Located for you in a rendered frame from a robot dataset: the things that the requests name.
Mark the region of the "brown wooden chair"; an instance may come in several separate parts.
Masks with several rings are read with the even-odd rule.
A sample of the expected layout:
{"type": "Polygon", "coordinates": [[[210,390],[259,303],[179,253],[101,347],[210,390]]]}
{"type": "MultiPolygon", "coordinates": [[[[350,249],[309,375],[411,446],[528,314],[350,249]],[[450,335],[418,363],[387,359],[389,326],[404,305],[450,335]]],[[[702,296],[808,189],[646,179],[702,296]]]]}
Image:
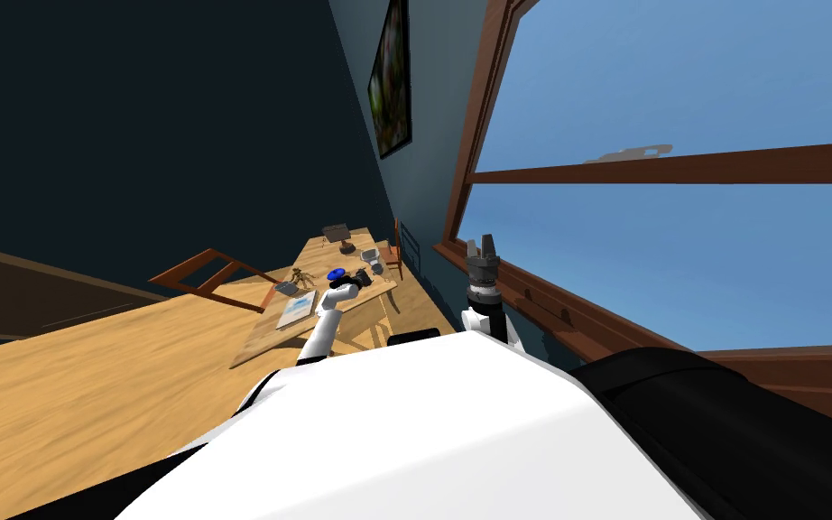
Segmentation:
{"type": "Polygon", "coordinates": [[[402,277],[402,242],[400,236],[400,221],[398,219],[394,220],[393,243],[388,243],[387,246],[380,247],[379,253],[384,264],[384,269],[389,270],[390,268],[395,268],[399,271],[400,277],[402,277]]]}
{"type": "Polygon", "coordinates": [[[262,277],[264,281],[277,284],[278,281],[245,262],[225,255],[210,248],[192,258],[165,270],[152,278],[149,282],[163,288],[198,296],[207,300],[222,303],[231,307],[264,313],[266,300],[262,303],[239,301],[225,295],[217,294],[216,290],[230,277],[240,271],[262,277]]]}

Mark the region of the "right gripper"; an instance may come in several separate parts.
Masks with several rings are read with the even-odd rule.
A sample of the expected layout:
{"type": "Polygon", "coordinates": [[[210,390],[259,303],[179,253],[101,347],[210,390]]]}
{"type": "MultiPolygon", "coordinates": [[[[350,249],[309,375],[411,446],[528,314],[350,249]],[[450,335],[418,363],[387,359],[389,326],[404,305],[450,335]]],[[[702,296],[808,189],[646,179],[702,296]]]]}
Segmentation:
{"type": "Polygon", "coordinates": [[[496,252],[492,234],[482,235],[482,256],[479,256],[475,239],[468,239],[466,263],[470,287],[483,290],[492,290],[496,287],[501,258],[496,252]]]}

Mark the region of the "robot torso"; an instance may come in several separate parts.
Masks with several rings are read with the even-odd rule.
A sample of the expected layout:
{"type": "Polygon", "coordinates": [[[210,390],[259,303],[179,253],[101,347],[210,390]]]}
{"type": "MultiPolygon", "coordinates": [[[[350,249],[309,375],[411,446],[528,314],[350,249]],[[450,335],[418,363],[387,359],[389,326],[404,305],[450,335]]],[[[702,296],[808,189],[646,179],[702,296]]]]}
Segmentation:
{"type": "Polygon", "coordinates": [[[712,520],[567,373],[477,332],[284,369],[116,520],[712,520]]]}

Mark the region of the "light wooden table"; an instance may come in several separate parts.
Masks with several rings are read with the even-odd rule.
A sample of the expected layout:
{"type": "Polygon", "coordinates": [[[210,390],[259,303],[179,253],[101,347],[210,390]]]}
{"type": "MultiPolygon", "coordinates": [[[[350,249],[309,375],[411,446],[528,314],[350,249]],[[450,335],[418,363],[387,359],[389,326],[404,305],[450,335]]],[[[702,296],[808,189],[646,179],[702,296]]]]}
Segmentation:
{"type": "Polygon", "coordinates": [[[232,368],[239,367],[272,348],[283,346],[286,342],[314,330],[320,321],[316,313],[317,304],[329,290],[327,278],[329,271],[334,268],[348,268],[355,272],[357,269],[364,268],[368,274],[372,273],[371,267],[360,258],[364,250],[376,247],[369,229],[361,227],[351,230],[347,243],[354,246],[356,250],[346,255],[340,252],[339,242],[329,242],[325,236],[308,239],[293,266],[313,276],[309,287],[307,289],[301,287],[293,296],[279,292],[273,293],[270,305],[266,307],[262,318],[250,332],[245,344],[237,351],[230,365],[232,368]],[[295,300],[302,300],[306,297],[312,299],[310,310],[306,313],[298,311],[298,319],[291,323],[282,323],[281,317],[284,310],[292,306],[295,300]]]}

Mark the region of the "brown framed window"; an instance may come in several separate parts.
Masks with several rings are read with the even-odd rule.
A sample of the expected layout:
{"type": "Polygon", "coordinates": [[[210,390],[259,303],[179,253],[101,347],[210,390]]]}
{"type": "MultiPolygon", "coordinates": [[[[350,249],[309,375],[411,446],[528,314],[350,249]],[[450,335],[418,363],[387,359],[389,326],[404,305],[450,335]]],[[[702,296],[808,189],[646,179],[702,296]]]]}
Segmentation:
{"type": "MultiPolygon", "coordinates": [[[[436,252],[459,269],[467,248],[458,230],[477,184],[832,184],[832,144],[562,165],[498,172],[476,168],[514,35],[538,0],[487,0],[467,114],[436,252]]],[[[504,300],[585,361],[626,348],[672,348],[669,339],[623,319],[537,275],[503,263],[504,300]]],[[[712,351],[756,384],[832,417],[832,347],[712,351]]]]}

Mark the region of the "dark desk lamp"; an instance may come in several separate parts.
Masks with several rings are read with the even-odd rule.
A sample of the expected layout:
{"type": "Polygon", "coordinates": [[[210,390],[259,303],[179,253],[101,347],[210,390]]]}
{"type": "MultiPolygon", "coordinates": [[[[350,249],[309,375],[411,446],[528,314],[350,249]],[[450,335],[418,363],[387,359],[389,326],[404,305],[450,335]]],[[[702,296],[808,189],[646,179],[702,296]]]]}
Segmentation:
{"type": "Polygon", "coordinates": [[[338,243],[338,251],[342,255],[351,255],[356,251],[353,244],[350,243],[351,232],[347,224],[337,224],[326,226],[322,228],[323,236],[330,244],[338,243]]]}

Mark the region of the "dark framed wall picture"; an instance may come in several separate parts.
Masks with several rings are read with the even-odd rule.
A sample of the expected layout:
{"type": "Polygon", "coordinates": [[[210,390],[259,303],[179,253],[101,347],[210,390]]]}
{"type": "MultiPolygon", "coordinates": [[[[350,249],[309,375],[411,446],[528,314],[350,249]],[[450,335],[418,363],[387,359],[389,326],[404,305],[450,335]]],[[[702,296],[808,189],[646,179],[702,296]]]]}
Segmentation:
{"type": "Polygon", "coordinates": [[[366,91],[384,159],[412,137],[408,0],[389,0],[366,91]]]}

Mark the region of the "white and blue book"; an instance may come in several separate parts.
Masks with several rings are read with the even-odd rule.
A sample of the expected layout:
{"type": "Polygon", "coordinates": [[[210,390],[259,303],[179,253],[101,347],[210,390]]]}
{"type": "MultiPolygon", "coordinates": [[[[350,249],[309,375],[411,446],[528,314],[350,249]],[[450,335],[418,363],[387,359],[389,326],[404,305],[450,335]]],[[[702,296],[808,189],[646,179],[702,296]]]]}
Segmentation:
{"type": "Polygon", "coordinates": [[[313,312],[317,301],[318,292],[316,290],[306,292],[297,298],[291,297],[286,302],[275,328],[284,330],[298,321],[307,319],[313,312]]]}

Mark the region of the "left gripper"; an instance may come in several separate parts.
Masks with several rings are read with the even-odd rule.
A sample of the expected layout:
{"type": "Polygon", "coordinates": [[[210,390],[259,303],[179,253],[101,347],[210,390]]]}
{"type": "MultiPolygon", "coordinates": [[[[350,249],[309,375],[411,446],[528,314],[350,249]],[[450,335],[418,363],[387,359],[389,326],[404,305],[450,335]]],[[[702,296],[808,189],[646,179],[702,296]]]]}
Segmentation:
{"type": "Polygon", "coordinates": [[[346,274],[343,277],[338,278],[336,281],[329,282],[329,287],[331,289],[338,289],[343,285],[351,284],[357,289],[362,290],[363,288],[370,286],[372,283],[373,280],[368,272],[364,268],[359,268],[353,273],[346,270],[346,274]]]}

